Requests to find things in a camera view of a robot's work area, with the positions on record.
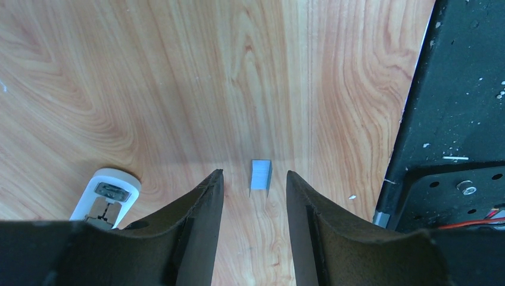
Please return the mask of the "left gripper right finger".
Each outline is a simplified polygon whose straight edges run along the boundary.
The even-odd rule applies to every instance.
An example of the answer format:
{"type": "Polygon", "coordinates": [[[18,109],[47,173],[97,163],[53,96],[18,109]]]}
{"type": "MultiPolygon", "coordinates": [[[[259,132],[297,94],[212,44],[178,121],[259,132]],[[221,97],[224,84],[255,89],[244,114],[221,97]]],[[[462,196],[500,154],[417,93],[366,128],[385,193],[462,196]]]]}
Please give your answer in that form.
{"type": "Polygon", "coordinates": [[[286,175],[298,285],[503,285],[504,232],[381,228],[286,175]]]}

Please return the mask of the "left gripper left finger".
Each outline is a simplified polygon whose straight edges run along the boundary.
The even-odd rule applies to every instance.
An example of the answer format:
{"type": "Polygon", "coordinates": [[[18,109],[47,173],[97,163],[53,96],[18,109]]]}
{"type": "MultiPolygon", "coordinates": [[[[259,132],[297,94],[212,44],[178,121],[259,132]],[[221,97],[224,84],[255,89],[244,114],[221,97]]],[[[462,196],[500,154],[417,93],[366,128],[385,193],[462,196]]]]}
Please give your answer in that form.
{"type": "Polygon", "coordinates": [[[224,199],[221,169],[124,229],[79,221],[1,223],[2,285],[210,285],[224,199]]]}

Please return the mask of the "white stapler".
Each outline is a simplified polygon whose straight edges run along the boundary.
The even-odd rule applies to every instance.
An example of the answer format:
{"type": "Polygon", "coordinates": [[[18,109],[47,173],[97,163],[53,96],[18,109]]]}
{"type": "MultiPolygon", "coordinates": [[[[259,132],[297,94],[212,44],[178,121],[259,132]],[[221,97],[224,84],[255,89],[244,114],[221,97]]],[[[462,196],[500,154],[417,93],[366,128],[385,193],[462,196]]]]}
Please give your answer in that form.
{"type": "Polygon", "coordinates": [[[84,221],[103,230],[112,230],[139,197],[141,182],[119,169],[97,170],[88,182],[71,221],[84,221]]]}

